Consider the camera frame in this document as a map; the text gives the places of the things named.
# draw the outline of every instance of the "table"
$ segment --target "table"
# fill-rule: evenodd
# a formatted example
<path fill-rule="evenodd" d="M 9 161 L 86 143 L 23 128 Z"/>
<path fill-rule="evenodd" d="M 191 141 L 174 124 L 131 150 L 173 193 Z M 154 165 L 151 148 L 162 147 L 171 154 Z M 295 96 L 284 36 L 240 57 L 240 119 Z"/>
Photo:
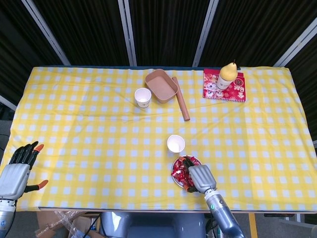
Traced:
<path fill-rule="evenodd" d="M 11 127 L 4 164 L 26 143 L 45 144 L 29 178 L 49 183 L 24 194 L 18 210 L 39 208 L 206 211 L 203 196 L 170 176 L 178 155 L 166 140 L 179 134 L 182 153 L 207 164 L 235 211 L 317 211 L 317 158 L 305 114 L 286 68 L 242 68 L 245 103 L 202 98 L 202 70 L 177 76 L 191 120 L 176 97 L 134 101 L 152 69 L 36 67 Z"/>

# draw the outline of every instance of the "white paper cup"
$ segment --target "white paper cup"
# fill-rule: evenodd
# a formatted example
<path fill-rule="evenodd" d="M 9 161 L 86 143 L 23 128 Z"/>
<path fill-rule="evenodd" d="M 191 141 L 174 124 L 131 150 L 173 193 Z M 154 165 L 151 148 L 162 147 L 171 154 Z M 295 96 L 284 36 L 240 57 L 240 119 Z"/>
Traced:
<path fill-rule="evenodd" d="M 140 108 L 147 108 L 150 104 L 152 93 L 147 88 L 139 88 L 134 93 L 134 98 Z"/>
<path fill-rule="evenodd" d="M 167 147 L 172 153 L 180 153 L 185 149 L 185 140 L 179 135 L 171 135 L 167 139 Z"/>
<path fill-rule="evenodd" d="M 233 82 L 233 80 L 232 81 L 224 80 L 219 75 L 218 81 L 217 81 L 217 88 L 220 89 L 220 90 L 225 90 L 225 89 L 227 89 L 227 87 L 229 87 L 230 83 L 232 83 L 232 82 Z"/>

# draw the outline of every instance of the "brown container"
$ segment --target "brown container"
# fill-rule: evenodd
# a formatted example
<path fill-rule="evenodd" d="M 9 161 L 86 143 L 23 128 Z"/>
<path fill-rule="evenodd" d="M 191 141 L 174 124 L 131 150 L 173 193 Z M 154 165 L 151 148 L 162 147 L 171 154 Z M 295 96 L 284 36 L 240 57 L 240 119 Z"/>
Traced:
<path fill-rule="evenodd" d="M 160 103 L 167 103 L 178 91 L 176 83 L 162 69 L 148 74 L 145 83 Z"/>

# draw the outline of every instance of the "black curtain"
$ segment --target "black curtain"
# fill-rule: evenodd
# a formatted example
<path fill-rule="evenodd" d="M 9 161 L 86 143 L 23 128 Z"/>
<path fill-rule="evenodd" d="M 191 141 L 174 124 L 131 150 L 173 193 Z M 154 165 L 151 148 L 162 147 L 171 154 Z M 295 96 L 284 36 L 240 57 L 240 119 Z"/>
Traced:
<path fill-rule="evenodd" d="M 118 1 L 34 3 L 72 65 L 129 65 Z"/>
<path fill-rule="evenodd" d="M 291 70 L 312 139 L 317 140 L 317 36 L 286 67 Z"/>
<path fill-rule="evenodd" d="M 19 0 L 0 1 L 0 95 L 20 101 L 35 66 L 61 61 Z"/>
<path fill-rule="evenodd" d="M 273 66 L 317 17 L 317 0 L 220 0 L 199 66 Z"/>
<path fill-rule="evenodd" d="M 192 66 L 209 0 L 130 0 L 138 66 Z"/>

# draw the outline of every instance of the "rolling pin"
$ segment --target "rolling pin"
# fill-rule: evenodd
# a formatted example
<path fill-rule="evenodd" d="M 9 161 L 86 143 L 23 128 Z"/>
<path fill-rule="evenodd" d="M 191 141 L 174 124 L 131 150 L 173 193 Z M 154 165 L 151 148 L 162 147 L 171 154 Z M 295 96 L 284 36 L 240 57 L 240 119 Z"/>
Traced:
<path fill-rule="evenodd" d="M 185 104 L 185 101 L 184 101 L 184 98 L 183 98 L 182 91 L 180 90 L 177 78 L 176 77 L 172 77 L 172 79 L 173 79 L 173 81 L 176 83 L 176 85 L 178 87 L 178 90 L 177 90 L 177 93 L 176 93 L 176 97 L 177 97 L 177 101 L 178 101 L 178 104 L 179 104 L 179 108 L 180 108 L 180 110 L 181 110 L 181 112 L 183 114 L 184 121 L 188 121 L 188 120 L 190 120 L 190 117 L 189 117 L 189 114 L 188 114 L 188 111 L 187 111 L 187 107 L 186 107 L 186 104 Z"/>

